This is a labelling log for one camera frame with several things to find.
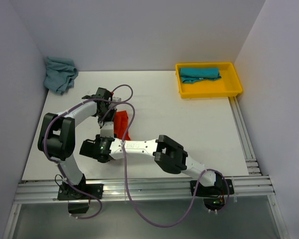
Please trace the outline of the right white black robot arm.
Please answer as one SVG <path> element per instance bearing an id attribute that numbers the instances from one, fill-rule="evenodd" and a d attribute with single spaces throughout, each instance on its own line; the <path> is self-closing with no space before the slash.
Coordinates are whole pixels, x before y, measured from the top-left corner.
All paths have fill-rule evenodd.
<path id="1" fill-rule="evenodd" d="M 184 147 L 166 135 L 146 141 L 122 141 L 118 138 L 96 135 L 94 140 L 83 141 L 80 155 L 96 159 L 100 163 L 118 160 L 124 157 L 154 161 L 164 172 L 185 174 L 198 179 L 204 172 L 199 184 L 211 194 L 217 194 L 223 188 L 222 177 L 213 170 L 209 171 L 204 164 L 194 160 Z"/>

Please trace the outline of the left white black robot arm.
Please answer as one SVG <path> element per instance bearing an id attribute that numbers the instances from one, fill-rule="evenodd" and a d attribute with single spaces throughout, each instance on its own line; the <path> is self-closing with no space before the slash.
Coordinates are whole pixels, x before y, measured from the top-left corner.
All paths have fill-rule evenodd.
<path id="1" fill-rule="evenodd" d="M 84 199 L 90 195 L 86 177 L 79 169 L 73 152 L 75 128 L 89 117 L 97 117 L 100 133 L 95 139 L 83 141 L 80 154 L 106 163 L 112 160 L 110 146 L 117 136 L 114 133 L 116 104 L 121 98 L 113 92 L 98 88 L 93 95 L 85 95 L 72 108 L 57 113 L 47 113 L 42 122 L 37 147 L 49 161 L 58 167 L 62 184 L 59 194 L 67 199 Z"/>

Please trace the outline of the orange t shirt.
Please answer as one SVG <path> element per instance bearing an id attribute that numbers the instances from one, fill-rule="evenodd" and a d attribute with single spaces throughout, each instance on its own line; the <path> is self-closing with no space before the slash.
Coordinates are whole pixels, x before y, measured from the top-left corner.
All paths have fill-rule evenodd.
<path id="1" fill-rule="evenodd" d="M 122 139 L 129 124 L 127 111 L 116 112 L 114 117 L 114 134 L 117 138 Z"/>

